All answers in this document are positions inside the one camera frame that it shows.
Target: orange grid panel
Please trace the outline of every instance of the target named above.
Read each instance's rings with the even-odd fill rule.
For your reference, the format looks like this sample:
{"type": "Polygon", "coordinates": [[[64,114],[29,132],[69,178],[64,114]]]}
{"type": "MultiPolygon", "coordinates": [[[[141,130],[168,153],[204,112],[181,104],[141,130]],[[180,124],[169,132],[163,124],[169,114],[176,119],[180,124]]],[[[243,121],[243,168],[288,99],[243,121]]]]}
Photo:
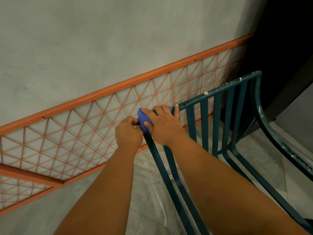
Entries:
{"type": "Polygon", "coordinates": [[[51,186],[0,176],[0,211],[49,188],[51,186]]]}
{"type": "MultiPolygon", "coordinates": [[[[231,48],[3,135],[0,163],[62,181],[95,168],[116,150],[121,120],[136,116],[139,107],[178,104],[221,85],[236,71],[244,50],[244,45],[231,48]]],[[[180,115],[186,126],[185,111],[180,115]]],[[[195,117],[200,119],[199,105],[195,117]]]]}

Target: metal chair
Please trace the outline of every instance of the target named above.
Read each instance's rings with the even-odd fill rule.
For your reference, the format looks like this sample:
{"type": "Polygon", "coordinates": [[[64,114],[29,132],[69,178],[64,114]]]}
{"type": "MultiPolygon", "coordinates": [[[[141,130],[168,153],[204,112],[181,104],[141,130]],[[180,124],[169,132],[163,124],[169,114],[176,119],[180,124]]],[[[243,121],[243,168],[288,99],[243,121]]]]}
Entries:
{"type": "MultiPolygon", "coordinates": [[[[248,181],[252,182],[248,176],[237,166],[237,164],[229,156],[227,150],[230,150],[232,154],[238,159],[238,161],[256,178],[256,180],[268,191],[268,193],[277,201],[277,203],[287,212],[287,214],[292,217],[299,225],[301,225],[309,233],[313,234],[313,228],[308,224],[308,222],[300,216],[300,214],[267,182],[267,180],[261,176],[260,173],[238,152],[236,149],[236,143],[238,142],[238,129],[239,122],[241,117],[242,108],[244,105],[245,93],[247,89],[248,82],[250,83],[250,94],[252,100],[252,112],[251,119],[252,123],[256,120],[260,125],[261,129],[272,142],[272,144],[290,161],[295,165],[304,175],[306,175],[311,181],[313,181],[313,170],[310,168],[298,155],[296,155],[291,149],[285,145],[276,132],[272,130],[267,119],[264,117],[264,112],[260,103],[260,81],[261,81],[261,71],[255,71],[250,74],[247,74],[241,78],[233,80],[229,83],[221,85],[215,89],[212,89],[208,92],[200,94],[194,98],[191,98],[185,102],[179,104],[179,110],[186,109],[187,122],[188,122],[188,131],[189,136],[194,141],[197,141],[196,138],[196,124],[195,124],[195,114],[194,114],[194,105],[200,103],[201,110],[201,133],[202,133],[202,147],[209,151],[209,120],[208,120],[208,99],[214,98],[214,109],[213,109],[213,140],[212,140],[212,155],[217,157],[222,154],[225,160],[229,165],[240,173],[248,181]],[[229,126],[230,119],[232,114],[233,98],[235,88],[239,88],[239,95],[237,101],[237,108],[235,113],[235,120],[233,125],[233,133],[230,143],[228,143],[229,136],[229,126]],[[221,113],[221,103],[222,95],[225,92],[227,94],[227,101],[225,105],[225,121],[222,135],[222,148],[218,151],[218,136],[219,136],[219,127],[220,127],[220,113],[221,113]]],[[[159,152],[154,144],[152,137],[148,134],[144,135],[144,138],[148,144],[148,147],[151,151],[151,154],[154,158],[154,161],[160,171],[162,179],[166,185],[166,188],[170,194],[170,197],[174,203],[174,206],[178,212],[178,215],[182,221],[182,224],[186,230],[187,234],[195,234],[194,229],[191,225],[191,222],[187,216],[186,211],[184,210],[182,203],[178,197],[178,194],[170,180],[170,177],[165,169],[164,164],[162,163],[159,152]]],[[[197,209],[195,208],[193,202],[191,201],[185,187],[183,186],[178,171],[175,165],[174,157],[171,150],[164,146],[165,154],[170,166],[170,170],[174,181],[179,189],[179,192],[182,195],[196,225],[201,234],[209,234],[207,228],[205,227],[197,209]]]]}

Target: blue rag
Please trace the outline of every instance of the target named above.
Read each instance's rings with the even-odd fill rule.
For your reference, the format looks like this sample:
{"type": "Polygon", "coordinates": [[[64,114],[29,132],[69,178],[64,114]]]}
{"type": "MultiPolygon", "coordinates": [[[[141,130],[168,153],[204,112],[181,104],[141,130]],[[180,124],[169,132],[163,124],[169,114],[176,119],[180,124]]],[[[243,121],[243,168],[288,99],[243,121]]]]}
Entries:
{"type": "MultiPolygon", "coordinates": [[[[174,114],[174,109],[173,109],[173,107],[171,107],[171,106],[169,106],[169,108],[170,108],[170,110],[171,110],[171,113],[172,113],[172,115],[174,114]]],[[[144,126],[144,122],[145,121],[148,121],[148,122],[150,122],[150,123],[152,123],[151,122],[151,120],[148,118],[148,116],[142,111],[142,108],[139,108],[138,109],[138,112],[137,112],[137,114],[138,114],[138,120],[139,120],[139,123],[140,123],[140,128],[141,128],[141,130],[143,131],[143,133],[148,133],[148,134],[150,134],[150,132],[149,132],[149,130],[144,126]]]]}

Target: forearm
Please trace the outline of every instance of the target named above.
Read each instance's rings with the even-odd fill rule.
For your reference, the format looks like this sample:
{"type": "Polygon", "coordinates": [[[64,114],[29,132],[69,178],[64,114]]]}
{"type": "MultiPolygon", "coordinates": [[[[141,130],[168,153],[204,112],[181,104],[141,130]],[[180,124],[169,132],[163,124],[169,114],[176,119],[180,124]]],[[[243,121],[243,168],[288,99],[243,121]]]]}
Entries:
{"type": "Polygon", "coordinates": [[[115,151],[55,234],[125,234],[137,149],[124,145],[115,151]]]}
{"type": "Polygon", "coordinates": [[[285,223],[298,229],[272,200],[189,137],[181,135],[169,146],[204,223],[214,234],[262,234],[279,231],[285,223]]]}

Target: orange metal frame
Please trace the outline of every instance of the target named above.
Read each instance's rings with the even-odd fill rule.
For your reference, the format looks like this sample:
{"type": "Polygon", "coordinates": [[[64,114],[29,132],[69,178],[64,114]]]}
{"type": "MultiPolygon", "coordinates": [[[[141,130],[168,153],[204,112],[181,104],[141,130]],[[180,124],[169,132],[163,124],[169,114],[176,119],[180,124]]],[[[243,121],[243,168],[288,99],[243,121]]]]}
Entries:
{"type": "MultiPolygon", "coordinates": [[[[13,132],[15,130],[18,130],[18,129],[23,128],[25,126],[29,126],[30,124],[36,123],[36,122],[41,121],[43,119],[55,116],[55,115],[60,114],[60,113],[63,113],[67,110],[76,108],[76,107],[81,106],[83,104],[86,104],[86,103],[92,102],[94,100],[100,99],[104,96],[113,94],[113,93],[118,92],[120,90],[124,90],[126,88],[132,87],[134,85],[137,85],[139,83],[145,82],[145,81],[150,80],[152,78],[158,77],[158,76],[163,75],[165,73],[168,73],[170,71],[177,70],[181,67],[189,65],[189,64],[194,63],[196,61],[200,61],[202,59],[205,59],[207,57],[210,57],[210,56],[215,55],[217,53],[220,53],[222,51],[231,49],[231,48],[236,47],[236,46],[240,46],[242,44],[245,44],[252,37],[252,35],[253,34],[246,35],[242,38],[230,41],[230,42],[222,44],[220,46],[211,48],[209,50],[203,51],[201,53],[198,53],[198,54],[192,55],[190,57],[187,57],[185,59],[179,60],[177,62],[171,63],[171,64],[166,65],[164,67],[160,67],[158,69],[152,70],[152,71],[144,73],[142,75],[138,75],[138,76],[133,77],[131,79],[128,79],[126,81],[117,83],[115,85],[103,88],[103,89],[98,90],[96,92],[93,92],[91,94],[82,96],[80,98],[74,99],[74,100],[69,101],[69,102],[66,102],[64,104],[60,104],[60,105],[55,106],[53,108],[50,108],[48,110],[44,110],[44,111],[39,112],[37,114],[33,114],[29,117],[26,117],[26,118],[17,120],[15,122],[12,122],[10,124],[4,125],[4,126],[0,127],[0,136],[8,134],[10,132],[13,132]]],[[[146,148],[147,148],[147,145],[144,145],[138,149],[138,152],[142,151],[146,148]]],[[[14,210],[15,208],[17,208],[19,206],[27,204],[33,200],[39,199],[39,198],[49,194],[50,192],[53,192],[54,190],[61,188],[62,186],[68,185],[74,181],[77,181],[77,180],[85,177],[85,176],[88,176],[89,174],[92,174],[98,170],[101,170],[104,167],[105,167],[105,164],[102,164],[102,165],[99,165],[99,166],[97,166],[91,170],[85,171],[84,173],[82,173],[80,175],[77,175],[73,178],[70,178],[67,181],[61,181],[58,179],[39,175],[39,174],[36,174],[33,172],[28,172],[28,171],[24,171],[24,170],[21,170],[18,168],[14,168],[14,167],[5,166],[5,165],[0,164],[0,175],[2,175],[2,176],[17,178],[17,179],[21,179],[21,180],[25,180],[25,181],[36,182],[36,183],[51,186],[49,189],[46,189],[46,190],[44,190],[38,194],[35,194],[29,198],[26,198],[23,201],[19,201],[15,204],[11,205],[10,207],[3,209],[2,211],[0,211],[0,216],[9,212],[9,211],[14,210]]]]}

